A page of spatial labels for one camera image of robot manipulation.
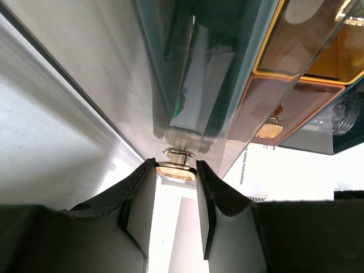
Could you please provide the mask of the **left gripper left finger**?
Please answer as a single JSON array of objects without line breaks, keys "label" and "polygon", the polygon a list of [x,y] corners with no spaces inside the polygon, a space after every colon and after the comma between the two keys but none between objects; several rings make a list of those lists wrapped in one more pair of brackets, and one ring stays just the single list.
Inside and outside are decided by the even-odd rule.
[{"label": "left gripper left finger", "polygon": [[155,159],[70,210],[1,206],[2,272],[146,272]]}]

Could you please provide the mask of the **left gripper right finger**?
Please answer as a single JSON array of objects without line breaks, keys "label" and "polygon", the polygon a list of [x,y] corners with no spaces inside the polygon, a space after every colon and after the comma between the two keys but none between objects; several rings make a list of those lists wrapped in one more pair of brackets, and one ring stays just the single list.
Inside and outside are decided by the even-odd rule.
[{"label": "left gripper right finger", "polygon": [[363,192],[332,201],[254,202],[197,166],[204,259],[210,272],[362,272]]}]

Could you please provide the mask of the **green black highlighter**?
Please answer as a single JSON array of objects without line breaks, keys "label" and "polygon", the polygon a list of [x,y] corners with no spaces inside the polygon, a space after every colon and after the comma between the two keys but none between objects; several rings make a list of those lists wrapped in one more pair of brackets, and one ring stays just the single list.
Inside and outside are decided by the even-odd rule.
[{"label": "green black highlighter", "polygon": [[176,108],[171,126],[207,134],[208,122],[233,57],[229,46],[213,44],[211,29],[200,24],[194,26],[180,91],[181,106]]}]

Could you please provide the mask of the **teal drawer organizer box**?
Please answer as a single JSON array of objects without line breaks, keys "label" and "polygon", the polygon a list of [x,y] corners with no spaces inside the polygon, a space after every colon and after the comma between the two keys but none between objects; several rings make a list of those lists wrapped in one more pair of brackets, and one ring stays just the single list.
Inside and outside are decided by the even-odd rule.
[{"label": "teal drawer organizer box", "polygon": [[[224,176],[252,141],[275,146],[363,73],[362,1],[134,1],[151,77],[151,129],[135,145],[165,176],[186,179],[172,158],[206,161]],[[233,60],[206,135],[171,126],[200,24]]]}]

